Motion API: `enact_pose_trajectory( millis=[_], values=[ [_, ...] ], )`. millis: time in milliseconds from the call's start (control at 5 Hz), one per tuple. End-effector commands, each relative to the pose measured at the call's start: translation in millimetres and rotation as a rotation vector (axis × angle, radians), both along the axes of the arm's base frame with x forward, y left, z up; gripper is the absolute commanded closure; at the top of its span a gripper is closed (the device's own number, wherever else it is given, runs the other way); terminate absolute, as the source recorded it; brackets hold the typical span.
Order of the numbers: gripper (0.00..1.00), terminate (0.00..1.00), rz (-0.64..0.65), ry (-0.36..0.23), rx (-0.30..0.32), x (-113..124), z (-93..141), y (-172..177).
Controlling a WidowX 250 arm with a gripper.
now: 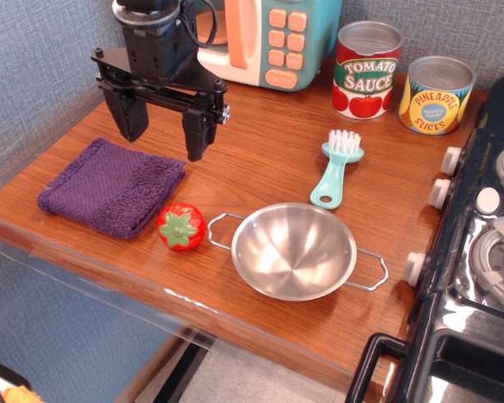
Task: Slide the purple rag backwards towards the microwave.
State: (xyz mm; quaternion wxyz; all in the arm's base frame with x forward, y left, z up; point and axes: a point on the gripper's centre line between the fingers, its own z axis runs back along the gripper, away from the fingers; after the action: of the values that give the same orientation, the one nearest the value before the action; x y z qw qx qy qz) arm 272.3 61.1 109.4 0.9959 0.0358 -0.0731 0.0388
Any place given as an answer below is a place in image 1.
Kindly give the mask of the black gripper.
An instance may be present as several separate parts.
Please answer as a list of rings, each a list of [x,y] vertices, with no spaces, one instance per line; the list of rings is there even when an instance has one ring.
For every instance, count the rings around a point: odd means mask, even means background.
[[[187,158],[202,159],[216,137],[218,124],[229,119],[224,103],[226,82],[203,67],[197,52],[205,44],[198,38],[194,16],[123,18],[125,46],[97,48],[97,81],[119,132],[135,142],[148,128],[147,105],[182,114]]]

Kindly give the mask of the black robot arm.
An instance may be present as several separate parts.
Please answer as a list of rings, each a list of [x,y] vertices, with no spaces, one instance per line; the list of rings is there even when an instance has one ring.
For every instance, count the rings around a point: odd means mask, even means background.
[[[123,48],[96,48],[97,81],[122,136],[136,141],[148,128],[148,105],[182,115],[187,158],[198,161],[229,118],[226,81],[201,65],[199,49],[213,43],[213,21],[205,42],[198,38],[193,1],[115,1],[114,17]]]

